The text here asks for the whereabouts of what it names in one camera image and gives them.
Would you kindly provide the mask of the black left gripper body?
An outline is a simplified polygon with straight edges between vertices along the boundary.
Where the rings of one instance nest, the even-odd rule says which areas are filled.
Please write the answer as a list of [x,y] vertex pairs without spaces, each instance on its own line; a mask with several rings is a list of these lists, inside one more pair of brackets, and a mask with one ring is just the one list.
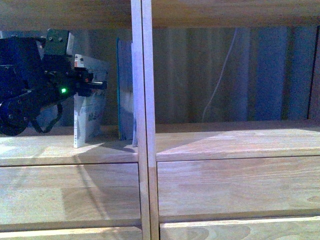
[[34,105],[41,110],[74,95],[89,97],[94,90],[105,90],[106,81],[94,81],[94,74],[74,64],[75,37],[68,30],[49,29],[43,42],[41,60],[45,85],[36,90]]

